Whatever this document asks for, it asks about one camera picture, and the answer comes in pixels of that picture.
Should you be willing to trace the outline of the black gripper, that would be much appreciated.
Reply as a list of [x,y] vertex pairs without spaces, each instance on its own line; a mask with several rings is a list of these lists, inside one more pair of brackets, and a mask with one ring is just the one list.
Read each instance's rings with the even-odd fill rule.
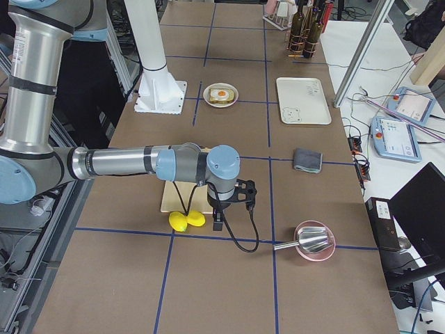
[[221,231],[223,229],[223,213],[222,210],[231,205],[229,199],[234,195],[234,191],[226,193],[215,193],[212,190],[207,191],[207,202],[214,209],[213,217],[213,231]]

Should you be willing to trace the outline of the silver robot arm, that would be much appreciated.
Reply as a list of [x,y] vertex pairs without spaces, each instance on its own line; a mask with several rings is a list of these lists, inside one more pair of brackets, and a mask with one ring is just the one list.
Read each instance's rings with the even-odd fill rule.
[[15,22],[6,121],[1,135],[1,202],[25,202],[58,185],[100,175],[147,173],[160,180],[207,186],[213,229],[241,192],[238,152],[219,145],[203,152],[194,143],[89,150],[48,142],[64,42],[107,36],[104,1],[11,1]]

